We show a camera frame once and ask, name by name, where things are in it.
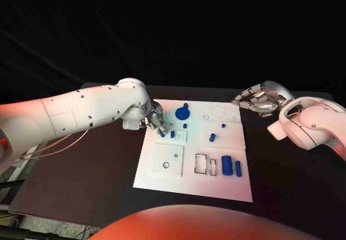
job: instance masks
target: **black curtain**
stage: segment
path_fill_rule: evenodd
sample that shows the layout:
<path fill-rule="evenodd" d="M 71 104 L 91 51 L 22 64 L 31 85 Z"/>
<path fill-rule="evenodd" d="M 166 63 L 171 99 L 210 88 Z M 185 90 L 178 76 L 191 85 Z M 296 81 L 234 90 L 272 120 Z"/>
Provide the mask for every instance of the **black curtain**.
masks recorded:
<path fill-rule="evenodd" d="M 246 89 L 273 80 L 345 105 L 338 3 L 0 1 L 0 103 L 86 82 Z"/>

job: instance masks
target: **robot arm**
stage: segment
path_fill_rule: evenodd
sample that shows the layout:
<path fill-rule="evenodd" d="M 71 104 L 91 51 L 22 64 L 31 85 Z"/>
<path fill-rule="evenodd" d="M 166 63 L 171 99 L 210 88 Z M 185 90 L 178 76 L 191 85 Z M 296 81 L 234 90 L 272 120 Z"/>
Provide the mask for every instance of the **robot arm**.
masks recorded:
<path fill-rule="evenodd" d="M 86 88 L 44 99 L 0 105 L 0 172 L 41 143 L 123 119 L 123 128 L 151 126 L 166 133 L 164 108 L 151 102 L 145 83 L 126 78 L 119 84 Z"/>
<path fill-rule="evenodd" d="M 241 101 L 251 94 L 251 102 Z M 306 150 L 325 144 L 346 160 L 346 109 L 338 103 L 318 97 L 296 98 L 277 82 L 266 81 L 246 90 L 233 104 L 262 117 L 272 117 L 279 110 L 279 121 L 269 126 L 276 139 L 289 137 Z"/>

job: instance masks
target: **black table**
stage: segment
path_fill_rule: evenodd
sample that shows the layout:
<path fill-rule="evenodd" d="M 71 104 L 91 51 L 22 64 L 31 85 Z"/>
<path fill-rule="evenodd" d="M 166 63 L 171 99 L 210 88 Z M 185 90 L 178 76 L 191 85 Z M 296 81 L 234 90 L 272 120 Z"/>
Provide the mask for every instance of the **black table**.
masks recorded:
<path fill-rule="evenodd" d="M 241 90 L 148 86 L 148 92 L 152 99 L 231 102 Z M 334 99 L 324 92 L 295 94 Z M 344 238 L 346 162 L 325 145 L 308 151 L 289 138 L 277 141 L 267 130 L 277 119 L 277 115 L 262 119 L 241 109 L 254 203 L 135 188 L 146 129 L 123 130 L 119 120 L 93 129 L 68 150 L 40 160 L 11 212 L 106 227 L 153 207 L 208 205 L 259 215 L 324 239 Z M 81 134 L 45 153 L 71 144 Z"/>

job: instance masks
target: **white board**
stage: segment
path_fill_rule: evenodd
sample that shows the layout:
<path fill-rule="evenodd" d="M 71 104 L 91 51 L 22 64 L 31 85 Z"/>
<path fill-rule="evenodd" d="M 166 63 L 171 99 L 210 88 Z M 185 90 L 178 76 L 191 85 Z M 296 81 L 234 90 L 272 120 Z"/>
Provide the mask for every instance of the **white board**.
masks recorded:
<path fill-rule="evenodd" d="M 187 131 L 182 137 L 187 141 L 171 138 L 171 134 L 162 137 L 158 130 L 148 128 L 133 187 L 253 202 L 240 108 L 227 102 L 162 99 L 155 101 L 164 107 L 168 129 L 177 133 Z M 179 120 L 177 110 L 185 103 L 189 105 L 191 116 L 187 120 Z M 211 132 L 217 135 L 214 142 L 210 142 Z M 165 174 L 164 169 L 159 169 L 164 174 L 152 174 L 156 145 L 184 147 L 181 176 Z M 207 174 L 195 173 L 197 154 L 207 155 Z M 172 154 L 164 152 L 161 156 L 159 165 L 162 161 L 172 161 Z M 233 176 L 223 175 L 223 156 L 233 157 Z M 215 160 L 217 176 L 211 175 L 211 159 Z M 236 174 L 236 161 L 241 162 L 243 177 L 237 177 Z"/>

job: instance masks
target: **blue object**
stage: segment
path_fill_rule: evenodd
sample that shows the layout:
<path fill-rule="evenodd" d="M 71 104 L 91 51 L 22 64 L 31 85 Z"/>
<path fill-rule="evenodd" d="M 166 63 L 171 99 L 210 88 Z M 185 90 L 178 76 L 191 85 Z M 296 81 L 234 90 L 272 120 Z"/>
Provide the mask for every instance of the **blue object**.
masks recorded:
<path fill-rule="evenodd" d="M 215 136 L 217 136 L 217 135 L 213 133 L 213 134 L 211 134 L 211 137 L 210 137 L 210 141 L 211 141 L 211 142 L 215 141 Z"/>
<path fill-rule="evenodd" d="M 191 111 L 188 109 L 189 105 L 188 103 L 184 104 L 184 107 L 181 107 L 177 111 L 175 111 L 175 116 L 179 120 L 187 120 L 191 116 Z"/>
<path fill-rule="evenodd" d="M 230 156 L 223 156 L 221 162 L 223 162 L 223 174 L 227 176 L 234 175 L 233 158 Z"/>
<path fill-rule="evenodd" d="M 237 171 L 237 177 L 243 176 L 243 169 L 241 169 L 241 162 L 236 161 L 236 171 Z"/>

